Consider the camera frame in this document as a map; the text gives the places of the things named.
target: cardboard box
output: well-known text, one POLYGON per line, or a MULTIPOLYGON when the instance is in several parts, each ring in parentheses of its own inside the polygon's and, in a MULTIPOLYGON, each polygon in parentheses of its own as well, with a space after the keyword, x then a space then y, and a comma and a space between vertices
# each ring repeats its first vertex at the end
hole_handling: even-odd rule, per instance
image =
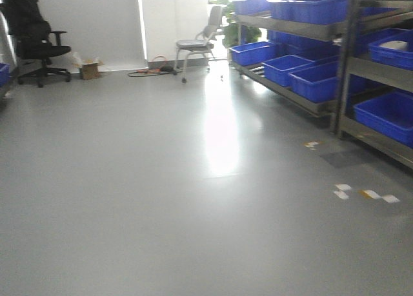
POLYGON ((98 57, 95 59, 82 60, 79 52, 74 52, 72 55, 74 59, 74 65, 79 68, 80 79, 89 80, 99 78, 101 74, 99 73, 98 66, 103 63, 98 57))
POLYGON ((82 68, 79 68, 80 78, 83 80, 99 78, 101 75, 97 66, 98 63, 83 64, 82 68))

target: potted plant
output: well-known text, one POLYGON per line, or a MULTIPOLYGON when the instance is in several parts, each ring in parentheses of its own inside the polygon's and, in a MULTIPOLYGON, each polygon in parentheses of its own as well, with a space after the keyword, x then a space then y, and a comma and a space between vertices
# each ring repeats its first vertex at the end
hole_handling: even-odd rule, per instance
MULTIPOLYGON (((234 20, 235 8, 232 0, 209 0, 211 4, 225 5, 224 16, 225 23, 223 27, 224 38, 222 43, 225 48, 239 45, 238 41, 238 24, 234 20)), ((255 43, 261 37, 261 30, 253 26, 244 27, 246 43, 255 43)))

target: power cord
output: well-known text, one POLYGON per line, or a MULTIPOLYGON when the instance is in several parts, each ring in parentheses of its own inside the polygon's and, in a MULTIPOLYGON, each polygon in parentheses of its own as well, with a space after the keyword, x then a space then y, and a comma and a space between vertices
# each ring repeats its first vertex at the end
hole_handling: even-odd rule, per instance
POLYGON ((136 70, 135 72, 130 72, 128 76, 129 77, 152 77, 155 75, 168 75, 168 74, 176 75, 177 74, 177 71, 174 70, 173 67, 166 65, 168 60, 166 59, 165 56, 160 55, 160 56, 154 57, 151 60, 151 62, 154 62, 155 59, 158 59, 158 58, 163 59, 163 63, 161 64, 159 68, 139 69, 139 70, 136 70))

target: white chair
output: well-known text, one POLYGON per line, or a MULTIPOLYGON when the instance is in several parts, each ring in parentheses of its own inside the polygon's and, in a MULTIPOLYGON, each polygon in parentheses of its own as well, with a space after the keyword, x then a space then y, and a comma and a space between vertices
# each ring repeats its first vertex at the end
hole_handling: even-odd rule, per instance
POLYGON ((188 62, 188 58, 194 54, 202 54, 202 56, 208 60, 208 57, 205 54, 212 54, 212 57, 215 59, 212 49, 214 44, 210 42, 210 40, 215 39, 215 36, 219 33, 219 29, 221 28, 222 24, 222 16, 223 16, 223 7, 222 6, 213 6, 211 8, 211 12, 208 19, 208 25, 204 28, 202 32, 196 35, 195 39, 193 40, 178 40, 176 42, 177 52, 175 58, 175 65, 174 70, 178 68, 178 57, 181 50, 189 51, 186 54, 185 60, 183 62, 183 69, 182 69, 182 82, 186 82, 185 74, 186 74, 186 66, 188 62))

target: black office chair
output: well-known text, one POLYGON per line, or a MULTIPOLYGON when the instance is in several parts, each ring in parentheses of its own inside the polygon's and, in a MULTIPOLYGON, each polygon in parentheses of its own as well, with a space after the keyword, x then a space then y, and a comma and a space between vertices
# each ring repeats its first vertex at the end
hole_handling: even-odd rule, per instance
POLYGON ((24 77, 37 77, 38 87, 43 87, 43 77, 49 74, 65 76, 70 82, 70 73, 64 68, 51 68, 50 58, 70 52, 69 46, 61 45, 60 35, 64 31, 52 31, 48 22, 40 14, 38 0, 3 0, 0 11, 8 24, 8 34, 15 39, 15 53, 21 59, 37 59, 41 68, 17 77, 23 84, 24 77), (50 33, 55 34, 56 45, 49 40, 50 33))

